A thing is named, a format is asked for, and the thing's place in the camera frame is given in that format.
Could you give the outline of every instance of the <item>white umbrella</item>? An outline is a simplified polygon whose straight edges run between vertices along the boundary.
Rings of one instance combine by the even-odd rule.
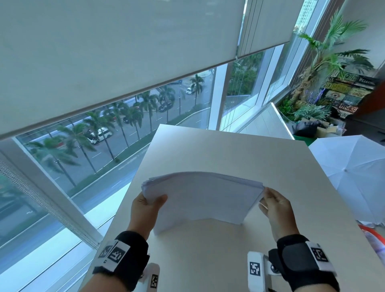
[[[309,146],[356,220],[385,219],[385,147],[364,136],[320,138]]]

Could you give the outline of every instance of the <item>black wristband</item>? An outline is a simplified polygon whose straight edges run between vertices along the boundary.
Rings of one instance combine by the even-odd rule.
[[[116,266],[115,270],[109,271],[103,266],[95,267],[93,274],[102,273],[108,276],[117,277],[128,291],[134,291],[150,256],[147,255],[148,244],[146,240],[136,232],[124,231],[120,233],[116,240],[129,245],[128,251]]]
[[[320,271],[318,269],[295,271],[290,269],[285,263],[283,250],[285,247],[309,241],[305,236],[300,234],[288,235],[277,241],[277,249],[269,251],[270,262],[279,270],[282,277],[289,283],[292,291],[296,289],[315,284],[329,284],[336,291],[340,291],[337,279],[332,272]],[[290,255],[290,257],[301,256],[300,254]]]

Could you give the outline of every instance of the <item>tabletop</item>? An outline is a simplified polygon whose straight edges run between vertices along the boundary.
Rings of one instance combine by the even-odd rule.
[[[384,267],[303,141],[161,124],[101,246],[127,228],[142,182],[179,171],[222,173],[276,189],[291,201],[301,234],[330,258],[342,291],[385,291]],[[150,262],[161,268],[159,292],[247,292],[247,252],[276,247],[258,206],[241,225],[190,221],[151,233],[148,244]],[[273,278],[273,289],[290,291],[280,277]]]

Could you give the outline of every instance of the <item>curb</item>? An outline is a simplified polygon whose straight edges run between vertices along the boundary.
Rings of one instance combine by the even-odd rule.
[[[200,111],[197,111],[195,113],[192,113],[191,115],[189,115],[188,117],[186,117],[185,119],[181,120],[179,123],[176,124],[179,125],[180,123],[184,122],[186,119],[188,119],[189,117],[201,112],[201,111],[204,111],[204,110],[207,110],[207,109],[210,109],[211,107],[207,107],[205,109],[201,109]],[[134,155],[136,155],[138,152],[142,151],[144,148],[148,147],[149,145],[151,144],[148,143],[147,145],[145,145],[144,147],[142,147],[141,149],[139,149],[138,151],[136,151],[133,155],[131,155],[130,157],[127,157],[125,160],[123,160],[121,163],[119,163],[117,166],[114,166],[113,168],[111,168],[109,171],[107,171],[105,174],[103,174],[101,177],[95,179],[92,183],[90,183],[88,186],[86,186],[85,188],[81,189],[80,191],[78,191],[76,194],[74,194],[72,197],[70,197],[70,199],[72,198],[75,198],[78,194],[80,194],[82,191],[88,189],[90,186],[92,186],[94,183],[96,183],[98,180],[100,180],[102,177],[104,177],[106,174],[110,173],[111,171],[113,171],[115,168],[117,168],[118,166],[120,166],[120,164],[122,164],[123,162],[127,161],[128,159],[132,158]]]

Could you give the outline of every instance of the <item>white paper sheet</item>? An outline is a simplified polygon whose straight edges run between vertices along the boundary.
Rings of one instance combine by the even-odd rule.
[[[154,227],[159,234],[186,220],[213,218],[241,224],[261,199],[261,182],[219,173],[180,172],[150,178],[142,184],[149,202],[167,194]]]

